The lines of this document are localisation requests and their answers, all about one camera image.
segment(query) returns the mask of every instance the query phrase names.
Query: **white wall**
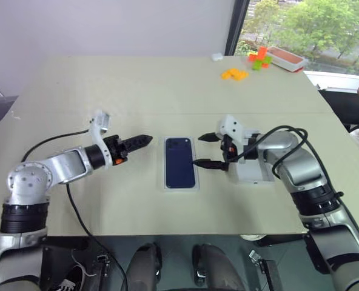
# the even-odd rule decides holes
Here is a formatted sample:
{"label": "white wall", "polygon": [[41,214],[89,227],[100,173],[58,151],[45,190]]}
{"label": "white wall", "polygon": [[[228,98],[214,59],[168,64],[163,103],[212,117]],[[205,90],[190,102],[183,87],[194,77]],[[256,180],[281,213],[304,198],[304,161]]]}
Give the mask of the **white wall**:
{"label": "white wall", "polygon": [[234,0],[0,0],[0,90],[18,95],[51,55],[223,52]]}

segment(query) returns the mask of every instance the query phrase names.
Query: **green block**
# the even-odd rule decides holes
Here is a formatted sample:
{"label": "green block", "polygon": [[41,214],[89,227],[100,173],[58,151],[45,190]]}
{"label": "green block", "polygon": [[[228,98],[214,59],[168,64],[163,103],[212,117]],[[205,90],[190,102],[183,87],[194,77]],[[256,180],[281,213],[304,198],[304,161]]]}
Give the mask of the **green block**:
{"label": "green block", "polygon": [[260,71],[261,68],[262,68],[262,61],[260,59],[256,59],[253,62],[252,70]]}
{"label": "green block", "polygon": [[270,56],[265,56],[263,62],[265,64],[271,64],[272,58]]}

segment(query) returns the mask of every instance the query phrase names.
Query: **window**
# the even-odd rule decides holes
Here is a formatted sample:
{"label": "window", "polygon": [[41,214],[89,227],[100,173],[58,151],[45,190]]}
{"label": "window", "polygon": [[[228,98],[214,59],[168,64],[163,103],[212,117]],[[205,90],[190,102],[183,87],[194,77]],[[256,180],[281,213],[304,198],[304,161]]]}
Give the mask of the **window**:
{"label": "window", "polygon": [[235,55],[275,45],[306,70],[359,75],[359,0],[250,0]]}

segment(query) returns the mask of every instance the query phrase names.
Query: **white cable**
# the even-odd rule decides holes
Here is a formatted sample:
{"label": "white cable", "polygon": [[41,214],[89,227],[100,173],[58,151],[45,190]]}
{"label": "white cable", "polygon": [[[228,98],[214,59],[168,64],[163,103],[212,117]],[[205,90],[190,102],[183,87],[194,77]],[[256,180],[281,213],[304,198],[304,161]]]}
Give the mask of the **white cable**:
{"label": "white cable", "polygon": [[80,268],[81,268],[82,272],[85,274],[85,276],[88,276],[88,277],[96,276],[97,273],[94,273],[94,274],[88,274],[88,273],[87,273],[87,271],[85,270],[85,267],[84,267],[82,264],[80,264],[80,263],[76,260],[75,256],[73,256],[73,251],[74,251],[73,249],[70,251],[70,254],[71,254],[71,256],[72,256],[72,259],[74,260],[74,262],[75,262],[77,265],[80,266]]}

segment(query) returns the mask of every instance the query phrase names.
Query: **black cylinder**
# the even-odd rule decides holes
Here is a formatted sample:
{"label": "black cylinder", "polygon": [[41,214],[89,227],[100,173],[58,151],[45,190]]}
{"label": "black cylinder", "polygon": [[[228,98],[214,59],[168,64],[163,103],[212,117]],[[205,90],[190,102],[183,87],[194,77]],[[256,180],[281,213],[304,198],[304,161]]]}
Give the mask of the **black cylinder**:
{"label": "black cylinder", "polygon": [[301,215],[317,215],[339,207],[336,193],[326,184],[307,191],[291,193]]}
{"label": "black cylinder", "polygon": [[85,151],[87,153],[89,162],[92,165],[94,170],[96,170],[106,164],[106,161],[105,161],[98,145],[94,144],[94,145],[91,145],[90,147],[86,147]]}
{"label": "black cylinder", "polygon": [[46,226],[48,203],[34,205],[3,204],[0,232],[34,232]]}
{"label": "black cylinder", "polygon": [[[259,134],[254,134],[252,135],[251,138],[248,139],[248,145],[244,146],[244,152],[246,152],[254,143],[256,143],[257,141],[257,136]],[[258,158],[258,149],[257,147],[254,147],[250,152],[248,152],[245,156],[244,159],[257,159]]]}

